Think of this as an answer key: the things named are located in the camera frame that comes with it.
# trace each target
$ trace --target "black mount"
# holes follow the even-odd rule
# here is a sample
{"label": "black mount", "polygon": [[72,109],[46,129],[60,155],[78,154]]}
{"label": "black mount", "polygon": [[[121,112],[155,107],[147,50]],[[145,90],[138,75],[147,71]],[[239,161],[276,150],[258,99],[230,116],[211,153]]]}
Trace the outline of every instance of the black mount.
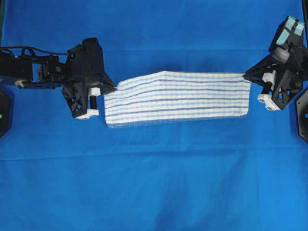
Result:
{"label": "black mount", "polygon": [[308,142],[308,90],[296,101],[299,135]]}
{"label": "black mount", "polygon": [[[14,56],[10,48],[22,48],[21,54]],[[62,94],[74,118],[87,113],[89,88],[99,88],[101,94],[116,91],[115,84],[105,73],[103,51],[97,38],[85,39],[82,45],[65,53],[65,64],[59,62],[59,56],[53,55],[57,53],[45,51],[50,55],[37,56],[34,50],[42,52],[31,47],[0,48],[0,84],[16,85],[22,89],[63,86]],[[38,82],[33,82],[32,64],[41,64]]]}
{"label": "black mount", "polygon": [[10,98],[0,88],[0,138],[9,130],[10,109]]}

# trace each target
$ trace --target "striped towel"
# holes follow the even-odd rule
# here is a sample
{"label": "striped towel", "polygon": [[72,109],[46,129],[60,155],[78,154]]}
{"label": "striped towel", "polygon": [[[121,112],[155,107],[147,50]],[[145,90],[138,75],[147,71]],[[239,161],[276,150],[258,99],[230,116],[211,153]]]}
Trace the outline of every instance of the striped towel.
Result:
{"label": "striped towel", "polygon": [[248,113],[250,82],[242,74],[162,71],[122,81],[104,96],[109,128]]}

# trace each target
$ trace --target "blue fabric surface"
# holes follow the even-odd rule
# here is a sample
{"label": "blue fabric surface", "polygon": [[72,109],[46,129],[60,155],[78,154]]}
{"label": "blue fabric surface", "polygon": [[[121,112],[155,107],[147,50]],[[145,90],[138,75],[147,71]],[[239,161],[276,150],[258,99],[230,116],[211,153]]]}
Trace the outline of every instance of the blue fabric surface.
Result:
{"label": "blue fabric surface", "polygon": [[[297,0],[6,1],[2,45],[65,51],[98,37],[115,83],[154,72],[244,72]],[[61,90],[18,90],[0,139],[0,230],[307,230],[308,145],[295,106],[243,119],[108,129]]]}

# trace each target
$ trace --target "white plastic part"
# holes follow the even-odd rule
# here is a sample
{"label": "white plastic part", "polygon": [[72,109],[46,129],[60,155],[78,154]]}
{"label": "white plastic part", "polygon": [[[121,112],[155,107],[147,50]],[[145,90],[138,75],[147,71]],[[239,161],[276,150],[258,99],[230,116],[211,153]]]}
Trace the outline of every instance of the white plastic part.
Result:
{"label": "white plastic part", "polygon": [[101,89],[99,88],[89,88],[89,98],[90,96],[100,96],[101,95]]}
{"label": "white plastic part", "polygon": [[258,100],[261,103],[265,103],[266,109],[269,111],[277,111],[280,110],[280,108],[274,103],[274,101],[271,99],[271,95],[266,95],[266,94],[260,94],[258,96]]}
{"label": "white plastic part", "polygon": [[98,115],[99,115],[98,110],[88,109],[86,114],[76,117],[76,119],[90,119],[91,117],[98,116]]}
{"label": "white plastic part", "polygon": [[[101,89],[99,88],[89,88],[88,93],[88,99],[90,96],[100,96],[101,95]],[[79,117],[76,117],[76,119],[90,119],[91,117],[98,116],[100,113],[97,109],[88,109],[87,113],[84,115],[81,115]]]}
{"label": "white plastic part", "polygon": [[274,90],[274,86],[275,86],[275,81],[276,81],[276,71],[273,71],[273,73],[264,73],[262,80],[266,83],[266,82],[271,82],[272,86],[271,86],[271,90]]}

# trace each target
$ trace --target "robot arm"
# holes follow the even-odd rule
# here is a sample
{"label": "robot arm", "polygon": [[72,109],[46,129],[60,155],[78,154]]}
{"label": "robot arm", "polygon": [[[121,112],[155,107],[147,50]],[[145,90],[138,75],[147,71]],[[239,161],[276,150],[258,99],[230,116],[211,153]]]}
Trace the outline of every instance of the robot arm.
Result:
{"label": "robot arm", "polygon": [[[11,49],[22,48],[18,56]],[[49,53],[37,56],[35,50]],[[58,55],[67,55],[65,64]],[[0,48],[0,84],[21,89],[55,89],[62,94],[74,118],[86,119],[98,115],[96,97],[116,91],[116,86],[104,71],[103,51],[96,38],[82,41],[68,53],[42,51],[32,47]],[[38,82],[33,82],[32,64],[41,64]]]}

